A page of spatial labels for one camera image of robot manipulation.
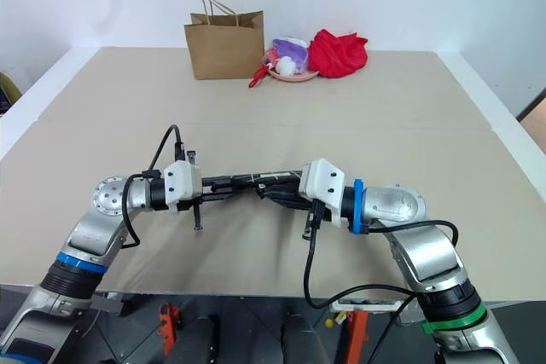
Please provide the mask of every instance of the white wall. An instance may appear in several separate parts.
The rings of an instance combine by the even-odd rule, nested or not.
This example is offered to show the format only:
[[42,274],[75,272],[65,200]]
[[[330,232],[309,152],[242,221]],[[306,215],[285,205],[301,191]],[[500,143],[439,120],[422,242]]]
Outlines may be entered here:
[[[461,51],[517,114],[546,86],[544,0],[220,0],[265,10],[267,39],[358,31],[371,49]],[[71,45],[184,46],[200,0],[0,0],[0,70],[21,88]]]

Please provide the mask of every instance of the green ring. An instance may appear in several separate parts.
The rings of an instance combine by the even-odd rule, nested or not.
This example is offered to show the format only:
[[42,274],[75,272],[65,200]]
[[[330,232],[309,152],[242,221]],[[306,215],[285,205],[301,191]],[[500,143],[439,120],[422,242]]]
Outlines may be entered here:
[[437,330],[453,330],[472,325],[476,321],[481,320],[484,314],[485,306],[483,302],[479,302],[478,307],[464,317],[447,321],[425,321],[421,324],[421,328],[425,334],[432,334]]

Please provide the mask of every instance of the black cable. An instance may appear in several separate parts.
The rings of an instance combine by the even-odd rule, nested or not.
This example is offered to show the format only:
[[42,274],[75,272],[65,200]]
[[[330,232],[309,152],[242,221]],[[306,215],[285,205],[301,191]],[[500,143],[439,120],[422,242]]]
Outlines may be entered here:
[[369,285],[360,285],[360,286],[354,286],[350,289],[344,290],[343,292],[337,293],[335,296],[332,296],[328,300],[321,302],[321,303],[315,303],[313,299],[311,298],[311,295],[309,293],[309,276],[311,275],[311,265],[313,264],[313,257],[315,256],[315,243],[317,241],[317,228],[311,229],[311,238],[309,240],[309,253],[307,255],[307,262],[305,263],[305,272],[304,272],[304,294],[305,294],[305,301],[314,309],[322,309],[329,304],[335,302],[336,300],[339,300],[348,294],[354,293],[354,292],[360,292],[362,290],[388,290],[391,292],[399,292],[403,294],[408,294],[410,296],[414,295],[414,292],[412,292],[409,289],[404,289],[403,287],[398,286],[391,286],[391,285],[379,285],[379,284],[369,284]]
[[121,246],[122,249],[127,249],[128,247],[136,247],[140,245],[140,239],[137,236],[137,232],[133,229],[131,220],[129,219],[129,214],[127,213],[127,197],[129,196],[129,186],[135,178],[142,178],[142,174],[133,174],[127,178],[125,185],[123,186],[123,193],[121,194],[121,214],[123,215],[123,222],[125,227],[129,231],[131,238],[133,238],[133,243],[124,244]]
[[174,130],[175,137],[177,138],[177,141],[174,144],[174,158],[181,159],[182,161],[186,159],[184,150],[183,150],[182,137],[180,136],[180,130],[178,129],[178,126],[176,124],[173,124],[165,132],[165,135],[163,136],[163,139],[161,140],[160,146],[157,148],[157,151],[155,152],[154,158],[152,159],[152,162],[150,166],[148,167],[148,170],[152,170],[155,167],[157,158],[160,157],[161,151],[163,151],[163,146],[165,146],[167,138],[169,137],[169,135],[171,134],[171,131],[173,130]]
[[396,322],[397,318],[400,316],[400,313],[402,313],[402,310],[404,310],[406,308],[406,306],[408,304],[410,304],[411,301],[414,298],[415,298],[415,296],[409,296],[408,298],[406,298],[404,300],[404,302],[402,304],[400,304],[400,307],[398,307],[398,309],[394,312],[394,314],[392,315],[392,317],[391,317],[391,319],[389,321],[389,324],[386,325],[385,330],[383,330],[383,333],[379,337],[379,341],[375,345],[375,348],[374,348],[374,351],[372,352],[372,355],[369,357],[368,364],[371,364],[372,362],[374,362],[375,357],[377,356],[377,353],[379,352],[379,349],[380,349],[381,345],[385,341],[386,336],[388,335],[388,333],[391,331],[391,328],[394,325],[394,323]]
[[432,221],[406,223],[405,225],[392,226],[390,228],[373,228],[373,229],[370,229],[369,232],[370,233],[376,232],[378,234],[386,234],[389,232],[397,232],[399,230],[420,228],[422,226],[431,226],[431,225],[446,226],[447,228],[451,229],[451,232],[453,233],[453,235],[451,236],[451,243],[453,244],[453,246],[456,246],[457,242],[459,241],[459,229],[457,229],[457,226],[455,226],[455,224],[448,221],[442,221],[440,219],[435,219]]

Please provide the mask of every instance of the pink plate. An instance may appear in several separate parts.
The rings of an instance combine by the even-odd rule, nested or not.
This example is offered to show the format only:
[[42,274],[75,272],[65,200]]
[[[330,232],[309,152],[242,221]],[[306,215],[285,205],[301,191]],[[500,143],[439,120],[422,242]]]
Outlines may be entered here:
[[293,76],[282,76],[274,68],[270,68],[267,72],[274,78],[278,78],[281,81],[288,81],[289,83],[301,83],[302,81],[311,80],[318,75],[318,72],[310,72],[309,70],[305,70],[301,74],[294,74]]

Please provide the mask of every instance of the orange stand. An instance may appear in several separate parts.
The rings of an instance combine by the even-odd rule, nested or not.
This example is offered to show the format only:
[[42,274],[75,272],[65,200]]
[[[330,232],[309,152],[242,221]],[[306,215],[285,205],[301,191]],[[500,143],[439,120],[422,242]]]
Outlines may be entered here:
[[177,341],[177,325],[180,322],[180,310],[170,303],[160,307],[161,326],[158,331],[163,336],[163,352],[165,357],[169,355],[172,346]]
[[349,330],[349,345],[345,364],[358,364],[362,355],[362,347],[368,341],[366,326],[368,325],[368,312],[355,309],[347,313],[347,325]]

